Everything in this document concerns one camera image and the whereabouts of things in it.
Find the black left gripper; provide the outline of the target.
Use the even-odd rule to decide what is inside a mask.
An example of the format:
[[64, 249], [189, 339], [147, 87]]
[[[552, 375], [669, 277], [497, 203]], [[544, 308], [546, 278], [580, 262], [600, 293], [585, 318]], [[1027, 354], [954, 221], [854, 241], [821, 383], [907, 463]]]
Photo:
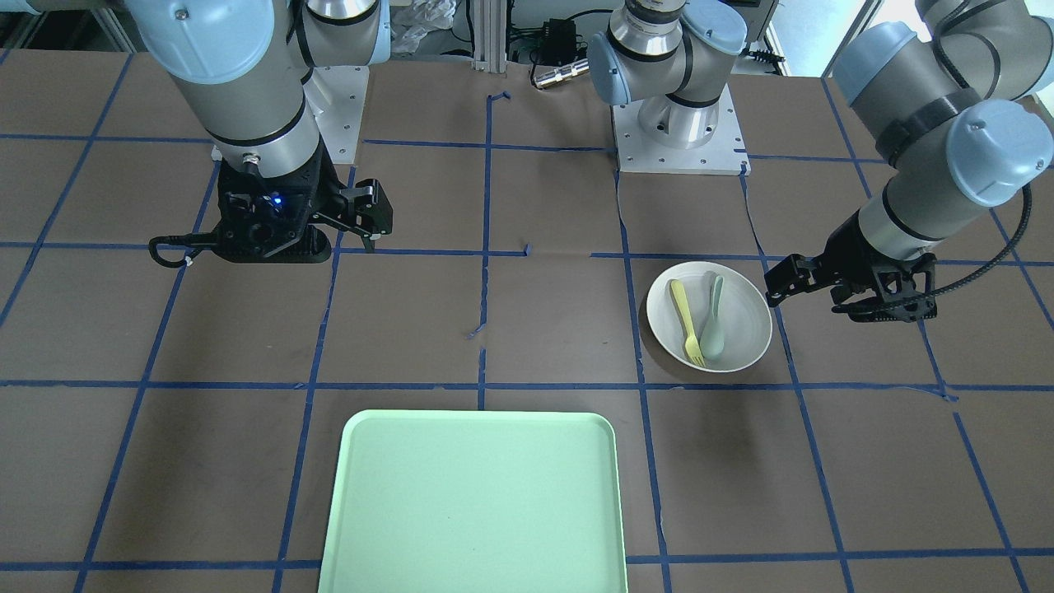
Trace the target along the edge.
[[780, 307], [797, 294], [832, 289], [834, 301], [847, 301], [855, 294], [873, 292], [874, 299], [891, 301], [889, 284], [901, 284], [901, 262], [873, 248], [855, 212], [832, 233], [816, 258], [790, 253], [764, 274], [767, 307]]

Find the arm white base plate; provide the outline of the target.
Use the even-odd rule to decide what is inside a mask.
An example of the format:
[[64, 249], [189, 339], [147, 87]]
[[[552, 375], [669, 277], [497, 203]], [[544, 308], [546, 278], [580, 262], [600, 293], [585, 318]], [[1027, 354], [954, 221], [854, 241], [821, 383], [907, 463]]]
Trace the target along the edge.
[[292, 138], [251, 147], [218, 140], [212, 159], [226, 159], [231, 166], [239, 166], [245, 156], [253, 155], [259, 158], [259, 172], [274, 177], [301, 169], [321, 141], [333, 164], [353, 165], [357, 160], [369, 77], [366, 65], [314, 68], [305, 84], [305, 108]]
[[704, 108], [675, 104], [667, 96], [616, 105], [611, 124], [624, 174], [752, 173], [729, 86]]

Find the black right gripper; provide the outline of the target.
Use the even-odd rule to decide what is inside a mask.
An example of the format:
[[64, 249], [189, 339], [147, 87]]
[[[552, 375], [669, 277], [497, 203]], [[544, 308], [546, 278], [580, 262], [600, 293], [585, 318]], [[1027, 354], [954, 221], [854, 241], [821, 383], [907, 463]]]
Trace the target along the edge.
[[380, 237], [392, 233], [393, 207], [380, 181], [365, 179], [343, 187], [327, 149], [315, 149], [301, 169], [274, 177], [264, 176], [257, 161], [258, 157], [247, 155], [239, 166], [222, 164], [217, 183], [219, 212], [225, 192], [304, 193], [311, 199], [312, 215], [317, 211], [317, 221], [358, 236], [366, 253], [374, 253]]

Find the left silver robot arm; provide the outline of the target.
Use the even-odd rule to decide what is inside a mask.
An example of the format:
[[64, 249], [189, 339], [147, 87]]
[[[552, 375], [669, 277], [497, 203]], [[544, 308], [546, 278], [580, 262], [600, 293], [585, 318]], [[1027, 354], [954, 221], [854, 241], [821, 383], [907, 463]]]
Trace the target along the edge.
[[[851, 214], [813, 258], [765, 274], [768, 307], [829, 289], [856, 322], [932, 319], [937, 299], [978, 280], [1021, 240], [1031, 183], [1052, 162], [1052, 132], [1020, 103], [1052, 83], [1052, 19], [1023, 1], [918, 1], [930, 41], [899, 21], [862, 31], [833, 79], [893, 167], [880, 195]], [[731, 67], [746, 45], [741, 15], [720, 1], [626, 1], [588, 42], [596, 93], [642, 104], [656, 142], [704, 145]], [[1009, 248], [965, 278], [935, 286], [934, 248], [1023, 193]]]

